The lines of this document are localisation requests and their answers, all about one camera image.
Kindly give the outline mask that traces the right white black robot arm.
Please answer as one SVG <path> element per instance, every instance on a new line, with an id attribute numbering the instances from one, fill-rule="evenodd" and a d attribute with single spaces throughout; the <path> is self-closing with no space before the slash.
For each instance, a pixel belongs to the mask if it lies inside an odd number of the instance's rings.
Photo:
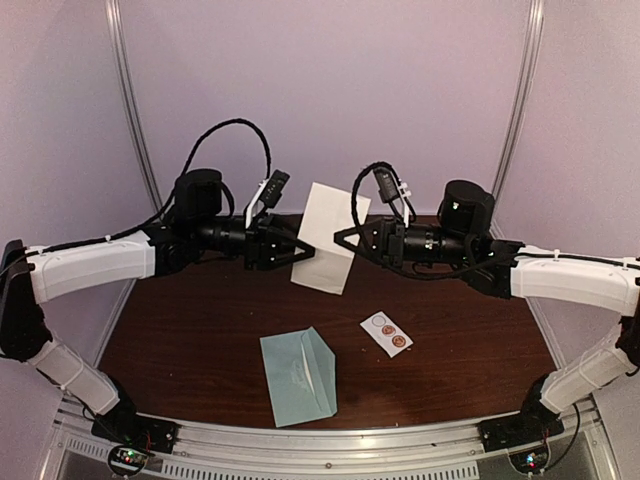
<path id="1" fill-rule="evenodd" d="M 575 402 L 639 371 L 639 262 L 544 250 L 489 232 L 494 197 L 467 180 L 447 183 L 435 225 L 398 215 L 338 231 L 337 245 L 405 278 L 459 279 L 491 297 L 548 298 L 616 312 L 619 323 L 576 360 L 537 380 L 513 419 L 535 440 Z"/>

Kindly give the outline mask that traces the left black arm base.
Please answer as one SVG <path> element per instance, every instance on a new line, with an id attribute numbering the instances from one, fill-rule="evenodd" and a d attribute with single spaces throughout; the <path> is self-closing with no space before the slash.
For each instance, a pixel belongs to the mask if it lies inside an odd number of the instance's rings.
<path id="1" fill-rule="evenodd" d="M 97 414 L 91 427 L 93 436 L 147 452 L 171 454 L 178 425 L 173 421 L 140 415 L 124 388 L 115 383 L 118 402 L 106 414 Z"/>

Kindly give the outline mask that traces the white paper sheet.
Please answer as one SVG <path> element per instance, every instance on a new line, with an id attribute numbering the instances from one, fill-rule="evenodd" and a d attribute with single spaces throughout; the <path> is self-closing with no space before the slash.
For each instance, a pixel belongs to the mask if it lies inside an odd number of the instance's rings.
<path id="1" fill-rule="evenodd" d="M 291 282 L 342 295 L 355 254 L 334 242 L 334 234 L 354 227 L 351 193 L 314 182 L 303 212 L 298 239 L 315 249 L 310 259 L 296 262 Z"/>

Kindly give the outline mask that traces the beige decorated letter paper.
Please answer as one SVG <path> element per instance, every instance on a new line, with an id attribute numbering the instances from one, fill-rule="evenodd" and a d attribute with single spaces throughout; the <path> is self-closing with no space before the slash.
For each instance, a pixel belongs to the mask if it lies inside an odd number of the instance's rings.
<path id="1" fill-rule="evenodd" d="M 309 385 L 309 389 L 313 394 L 316 394 L 316 387 L 318 384 L 318 380 L 316 379 L 316 362 L 315 362 L 315 356 L 312 348 L 307 347 L 304 343 L 302 343 L 301 356 L 302 356 L 303 373 Z"/>

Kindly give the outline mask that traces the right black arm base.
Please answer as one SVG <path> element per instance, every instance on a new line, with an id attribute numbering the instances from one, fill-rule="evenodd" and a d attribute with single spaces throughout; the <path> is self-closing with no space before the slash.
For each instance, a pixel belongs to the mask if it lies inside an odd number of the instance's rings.
<path id="1" fill-rule="evenodd" d="M 511 449 L 542 442 L 564 432 L 560 414 L 541 403 L 541 392 L 547 376 L 537 379 L 528 390 L 516 414 L 481 421 L 477 428 L 485 452 Z"/>

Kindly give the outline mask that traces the light blue envelope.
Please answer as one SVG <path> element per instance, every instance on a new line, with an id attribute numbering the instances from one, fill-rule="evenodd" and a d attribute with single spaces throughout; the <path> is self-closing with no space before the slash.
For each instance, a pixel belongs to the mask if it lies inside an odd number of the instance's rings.
<path id="1" fill-rule="evenodd" d="M 316 362 L 316 394 L 303 373 L 301 344 L 311 347 Z M 275 426 L 299 425 L 337 413 L 336 356 L 312 327 L 260 339 Z"/>

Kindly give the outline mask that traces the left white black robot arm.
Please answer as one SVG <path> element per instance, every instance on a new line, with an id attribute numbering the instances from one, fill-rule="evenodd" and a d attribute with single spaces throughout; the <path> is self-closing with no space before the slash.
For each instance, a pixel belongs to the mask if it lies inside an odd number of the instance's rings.
<path id="1" fill-rule="evenodd" d="M 9 242 L 1 263 L 2 355 L 32 365 L 75 396 L 121 443 L 137 442 L 144 424 L 132 400 L 47 328 L 43 304 L 103 284 L 173 275 L 208 251 L 241 257 L 246 269 L 261 271 L 312 258 L 314 247 L 268 212 L 288 179 L 275 171 L 260 183 L 243 216 L 224 215 L 222 207 L 234 201 L 221 173 L 196 169 L 176 180 L 164 220 L 76 244 L 28 248 L 20 240 Z"/>

